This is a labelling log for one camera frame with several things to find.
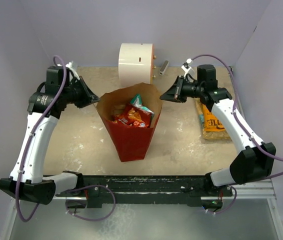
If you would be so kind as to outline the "teal white snack bag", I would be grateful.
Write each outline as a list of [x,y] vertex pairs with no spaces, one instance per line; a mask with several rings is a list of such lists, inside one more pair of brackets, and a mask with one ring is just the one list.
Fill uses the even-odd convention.
[[142,97],[136,94],[130,101],[132,108],[128,111],[128,118],[133,121],[132,125],[139,128],[149,128],[155,113],[143,105]]

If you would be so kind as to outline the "red doritos bag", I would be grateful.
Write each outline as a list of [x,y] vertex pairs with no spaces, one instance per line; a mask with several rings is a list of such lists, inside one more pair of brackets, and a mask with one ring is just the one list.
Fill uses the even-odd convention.
[[136,128],[148,128],[150,116],[132,105],[126,105],[122,113],[114,116],[114,123]]

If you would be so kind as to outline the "orange kettle chips bag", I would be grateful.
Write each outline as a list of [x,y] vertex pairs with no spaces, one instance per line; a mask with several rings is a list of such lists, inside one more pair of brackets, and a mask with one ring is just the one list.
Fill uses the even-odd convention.
[[206,132],[224,132],[226,129],[218,118],[205,105],[202,105],[203,129]]

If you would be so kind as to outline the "red paper bag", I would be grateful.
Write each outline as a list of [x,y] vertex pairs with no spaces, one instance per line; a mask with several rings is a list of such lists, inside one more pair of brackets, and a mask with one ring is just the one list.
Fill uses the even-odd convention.
[[[140,94],[142,104],[154,112],[148,128],[128,126],[113,121],[115,111],[122,109],[136,94]],[[162,111],[163,102],[160,96],[161,93],[155,85],[142,82],[105,93],[100,97],[96,109],[121,162],[145,158]]]

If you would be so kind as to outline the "tan snack bag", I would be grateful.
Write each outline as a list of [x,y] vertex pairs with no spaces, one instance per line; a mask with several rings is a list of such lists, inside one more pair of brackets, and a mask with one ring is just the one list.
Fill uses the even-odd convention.
[[206,140],[230,140],[229,134],[219,119],[199,99],[195,99],[194,102],[202,129],[202,137]]

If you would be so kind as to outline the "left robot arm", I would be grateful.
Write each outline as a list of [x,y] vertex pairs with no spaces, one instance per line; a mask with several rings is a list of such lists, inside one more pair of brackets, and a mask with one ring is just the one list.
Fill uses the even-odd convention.
[[0,190],[15,199],[42,205],[64,191],[81,195],[85,189],[81,173],[63,171],[45,177],[44,162],[54,128],[67,105],[82,109],[99,100],[73,68],[50,66],[46,81],[28,100],[22,147],[9,177],[0,179]]

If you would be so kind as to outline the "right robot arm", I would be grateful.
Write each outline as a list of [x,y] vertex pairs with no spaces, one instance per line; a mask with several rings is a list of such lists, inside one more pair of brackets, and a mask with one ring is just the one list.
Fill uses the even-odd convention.
[[222,123],[237,152],[229,167],[206,174],[204,191],[215,196],[222,186],[242,185],[268,177],[272,172],[276,148],[273,143],[265,143],[254,133],[234,107],[235,102],[228,90],[218,86],[215,67],[211,64],[199,65],[197,79],[189,79],[189,74],[178,76],[160,99],[175,103],[184,103],[188,98],[200,99]]

